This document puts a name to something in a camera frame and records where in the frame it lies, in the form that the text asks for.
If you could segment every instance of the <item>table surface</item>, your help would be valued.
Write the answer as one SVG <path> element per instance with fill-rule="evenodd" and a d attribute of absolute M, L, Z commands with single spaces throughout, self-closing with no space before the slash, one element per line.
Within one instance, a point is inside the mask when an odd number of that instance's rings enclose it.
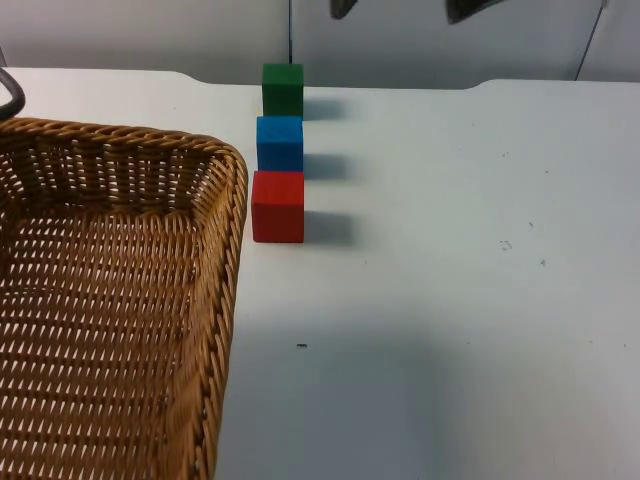
<path fill-rule="evenodd" d="M 259 87 L 11 72 L 25 115 L 256 168 Z M 640 85 L 305 97 L 307 242 L 248 218 L 216 477 L 637 479 Z"/>

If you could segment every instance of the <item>wooden block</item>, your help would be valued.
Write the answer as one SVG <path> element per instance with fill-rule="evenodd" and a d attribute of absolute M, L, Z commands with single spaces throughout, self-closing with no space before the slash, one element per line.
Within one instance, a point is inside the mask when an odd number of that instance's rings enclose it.
<path fill-rule="evenodd" d="M 251 194 L 253 241 L 304 241 L 304 174 L 254 172 Z"/>
<path fill-rule="evenodd" d="M 303 171 L 302 117 L 258 117 L 258 170 Z"/>
<path fill-rule="evenodd" d="M 267 63 L 262 72 L 262 111 L 268 116 L 302 117 L 304 71 L 302 65 Z"/>

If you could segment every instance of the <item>red cube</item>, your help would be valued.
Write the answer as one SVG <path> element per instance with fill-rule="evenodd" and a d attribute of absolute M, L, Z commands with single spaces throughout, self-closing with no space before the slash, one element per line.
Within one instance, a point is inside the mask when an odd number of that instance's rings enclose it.
<path fill-rule="evenodd" d="M 253 241 L 304 241 L 304 174 L 254 172 L 251 194 Z"/>

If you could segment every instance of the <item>black handle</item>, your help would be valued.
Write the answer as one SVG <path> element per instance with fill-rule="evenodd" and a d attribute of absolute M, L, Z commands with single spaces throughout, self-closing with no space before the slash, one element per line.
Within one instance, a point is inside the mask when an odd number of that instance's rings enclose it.
<path fill-rule="evenodd" d="M 9 75 L 9 72 L 0 68 L 0 83 L 11 94 L 11 100 L 6 105 L 0 105 L 0 122 L 15 117 L 24 108 L 25 98 L 22 87 Z"/>

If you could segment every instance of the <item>white wall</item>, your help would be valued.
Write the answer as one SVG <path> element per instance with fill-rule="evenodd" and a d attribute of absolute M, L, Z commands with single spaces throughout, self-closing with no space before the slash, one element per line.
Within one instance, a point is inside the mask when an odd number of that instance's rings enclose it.
<path fill-rule="evenodd" d="M 176 70 L 259 83 L 288 59 L 288 0 L 0 2 L 9 66 Z"/>
<path fill-rule="evenodd" d="M 608 1 L 580 80 L 640 81 L 640 1 Z"/>
<path fill-rule="evenodd" d="M 463 88 L 575 77 L 600 0 L 509 0 L 455 26 L 445 0 L 294 0 L 294 59 L 311 85 Z"/>

